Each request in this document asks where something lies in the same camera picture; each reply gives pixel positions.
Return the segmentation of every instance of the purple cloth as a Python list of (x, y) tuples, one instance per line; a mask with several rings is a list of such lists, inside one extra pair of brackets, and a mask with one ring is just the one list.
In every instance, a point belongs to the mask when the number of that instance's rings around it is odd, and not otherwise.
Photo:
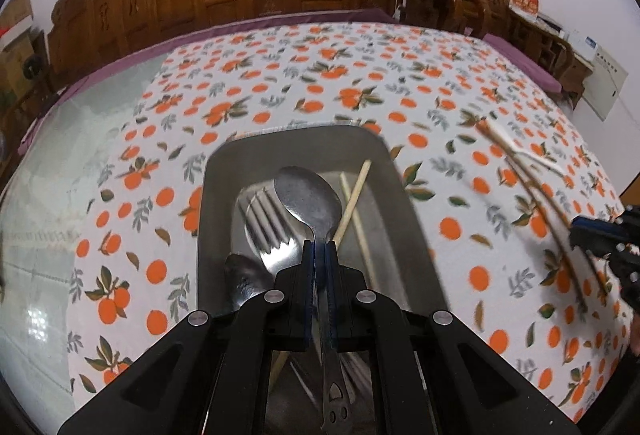
[(532, 81), (545, 92), (555, 92), (559, 94), (562, 91), (560, 81), (555, 79), (551, 74), (545, 71), (540, 65), (535, 63), (531, 58), (526, 56), (508, 41), (494, 34), (485, 34), (482, 40), (488, 43), (502, 54), (511, 63), (516, 65), (518, 69), (524, 72)]
[[(62, 103), (71, 99), (74, 95), (79, 94), (82, 91), (94, 86), (96, 83), (100, 83), (110, 76), (114, 76), (126, 69), (137, 65), (138, 63), (145, 62), (161, 54), (168, 54), (172, 50), (182, 45), (187, 45), (195, 41), (209, 40), (217, 36), (223, 36), (225, 34), (233, 34), (235, 32), (247, 32), (250, 30), (264, 29), (267, 27), (277, 27), (282, 25), (300, 25), (300, 24), (324, 24), (324, 23), (337, 23), (337, 22), (372, 22), (380, 24), (397, 24), (393, 18), (391, 18), (386, 12), (380, 8), (373, 9), (356, 9), (349, 11), (316, 11), (316, 12), (297, 12), (294, 14), (282, 14), (277, 16), (266, 16), (264, 18), (254, 18), (252, 20), (244, 20), (242, 22), (234, 22), (232, 24), (217, 25), (215, 27), (209, 27), (203, 30), (197, 30), (183, 36), (177, 36), (170, 40), (163, 41), (146, 49), (139, 50), (124, 58), (115, 60), (113, 63), (105, 65), (96, 72), (85, 76), (84, 78), (76, 81), (62, 94), (58, 102), (49, 109), (51, 112), (54, 108)], [(40, 129), (42, 122), (46, 119), (47, 115), (40, 120), (36, 120), (25, 136), (22, 138), (22, 142), (18, 147), (18, 154), (24, 155), (29, 149), (33, 138)]]

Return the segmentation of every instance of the orange fruit pattern tablecloth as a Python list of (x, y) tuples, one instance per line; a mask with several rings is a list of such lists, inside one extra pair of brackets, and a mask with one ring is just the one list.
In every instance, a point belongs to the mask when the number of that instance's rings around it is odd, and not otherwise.
[[(203, 171), (224, 141), (265, 128), (353, 121), (386, 141), (453, 312), (572, 419), (628, 343), (631, 314), (603, 261), (571, 253), (589, 311), (503, 152), (474, 129), (500, 123), (559, 164), (538, 171), (569, 218), (622, 212), (571, 122), (482, 41), (388, 24), (233, 34), (175, 50), (102, 171), (78, 243), (67, 322), (76, 406), (195, 309)], [(562, 231), (558, 219), (554, 227)]]

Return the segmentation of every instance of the fork tines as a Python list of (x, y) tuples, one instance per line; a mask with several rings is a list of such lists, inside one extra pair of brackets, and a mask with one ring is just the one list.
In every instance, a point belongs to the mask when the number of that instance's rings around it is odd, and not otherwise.
[(244, 203), (239, 200), (238, 206), (249, 235), (260, 251), (271, 253), (293, 238), (283, 210), (266, 188), (255, 192), (253, 198), (245, 198)]

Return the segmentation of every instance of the metal fork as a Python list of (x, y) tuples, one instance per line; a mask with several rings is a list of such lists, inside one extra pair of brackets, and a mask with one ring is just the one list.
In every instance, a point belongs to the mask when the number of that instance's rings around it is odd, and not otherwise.
[(271, 274), (300, 262), (302, 245), (286, 219), (282, 204), (267, 188), (239, 202), (244, 224), (253, 247)]

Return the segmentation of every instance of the metal tray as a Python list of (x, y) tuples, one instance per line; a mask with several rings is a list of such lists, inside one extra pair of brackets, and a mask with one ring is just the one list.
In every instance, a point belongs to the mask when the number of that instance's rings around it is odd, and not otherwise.
[[(404, 192), (385, 143), (356, 125), (287, 128), (222, 145), (207, 161), (198, 229), (198, 308), (212, 315), (232, 310), (225, 288), (224, 262), (231, 252), (256, 257), (238, 209), (238, 197), (266, 187), (284, 166), (321, 174), (342, 200), (338, 175), (353, 187), (362, 163), (372, 164), (357, 209), (380, 288), (404, 309), (427, 315), (447, 308), (414, 207)], [(306, 227), (290, 217), (300, 238)], [(338, 250), (340, 262), (364, 271), (350, 226)]]

